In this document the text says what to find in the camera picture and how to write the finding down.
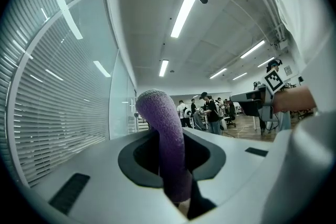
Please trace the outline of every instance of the ceiling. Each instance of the ceiling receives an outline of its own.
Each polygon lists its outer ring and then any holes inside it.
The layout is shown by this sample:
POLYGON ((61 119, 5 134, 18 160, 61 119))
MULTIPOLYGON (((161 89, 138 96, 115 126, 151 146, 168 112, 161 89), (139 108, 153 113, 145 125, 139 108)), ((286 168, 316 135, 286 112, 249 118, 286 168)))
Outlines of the ceiling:
POLYGON ((274 0, 209 0, 206 5, 196 0, 179 38, 170 34, 184 0, 121 1, 128 51, 140 86, 218 86, 274 56, 270 43, 284 36, 274 0), (265 45, 240 59, 262 39, 265 45), (163 78, 162 59, 169 60, 163 78), (224 76, 209 79, 224 67, 224 76))

